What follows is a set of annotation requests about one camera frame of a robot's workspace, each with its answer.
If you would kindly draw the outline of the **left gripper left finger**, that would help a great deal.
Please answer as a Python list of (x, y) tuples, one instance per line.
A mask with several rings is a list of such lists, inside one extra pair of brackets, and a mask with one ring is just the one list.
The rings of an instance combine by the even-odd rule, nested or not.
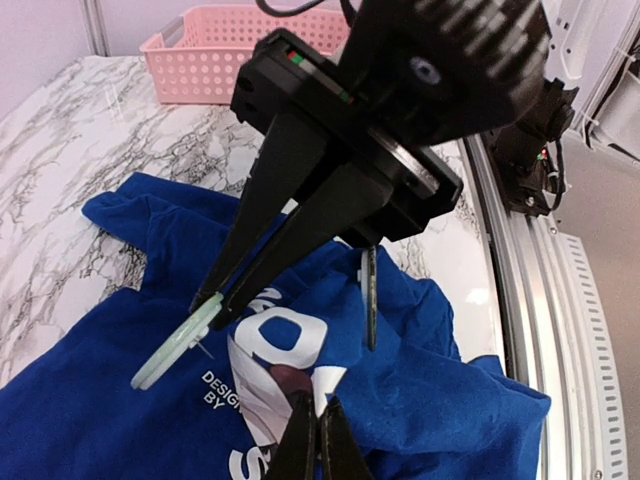
[(297, 392), (294, 400), (291, 417), (272, 460), (273, 479), (303, 480), (315, 475), (317, 418), (313, 396)]

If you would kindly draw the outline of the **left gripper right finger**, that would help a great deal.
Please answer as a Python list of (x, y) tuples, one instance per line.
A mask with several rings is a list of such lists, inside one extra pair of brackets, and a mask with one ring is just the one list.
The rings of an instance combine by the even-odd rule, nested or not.
[(373, 480), (337, 397), (320, 417), (320, 459), (324, 480)]

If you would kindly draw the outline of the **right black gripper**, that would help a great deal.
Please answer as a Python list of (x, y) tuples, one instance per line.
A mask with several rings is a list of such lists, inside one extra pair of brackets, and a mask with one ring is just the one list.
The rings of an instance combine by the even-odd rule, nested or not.
[[(339, 85), (336, 65), (280, 28), (240, 68), (232, 109), (264, 134), (232, 229), (197, 293), (224, 293), (221, 330), (284, 270), (335, 236), (349, 245), (402, 240), (451, 212), (463, 182), (430, 149), (408, 149), (374, 128)], [(297, 207), (245, 260), (285, 204)]]

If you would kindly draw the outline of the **blue panda t-shirt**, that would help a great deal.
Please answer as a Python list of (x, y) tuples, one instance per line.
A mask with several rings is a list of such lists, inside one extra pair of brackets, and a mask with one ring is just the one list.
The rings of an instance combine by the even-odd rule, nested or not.
[(297, 392), (342, 404), (374, 479), (532, 479), (550, 399), (464, 362), (438, 285), (377, 254), (377, 347), (366, 345), (359, 251), (330, 242), (147, 391), (139, 367), (187, 318), (238, 202), (134, 174), (84, 216), (147, 258), (142, 285), (80, 319), (1, 391), (5, 479), (266, 479)]

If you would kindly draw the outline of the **round floral brooch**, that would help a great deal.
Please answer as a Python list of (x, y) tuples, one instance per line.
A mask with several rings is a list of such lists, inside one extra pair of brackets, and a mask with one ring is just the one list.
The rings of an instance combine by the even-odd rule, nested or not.
[(368, 247), (362, 251), (358, 280), (366, 319), (366, 344), (373, 352), (377, 347), (377, 248)]

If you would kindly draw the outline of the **round green-rimmed brooch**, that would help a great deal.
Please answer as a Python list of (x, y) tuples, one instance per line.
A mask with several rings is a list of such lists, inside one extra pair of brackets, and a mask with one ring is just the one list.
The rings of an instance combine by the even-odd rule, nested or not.
[(223, 295), (216, 293), (192, 313), (151, 355), (131, 379), (133, 389), (148, 390), (209, 332), (209, 324), (221, 311)]

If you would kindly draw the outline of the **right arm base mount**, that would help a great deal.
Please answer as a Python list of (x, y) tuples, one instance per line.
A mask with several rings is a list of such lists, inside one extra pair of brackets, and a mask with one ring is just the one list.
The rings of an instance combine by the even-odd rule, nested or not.
[(481, 138), (508, 211), (538, 217), (559, 208), (567, 191), (561, 138), (548, 140), (517, 125)]

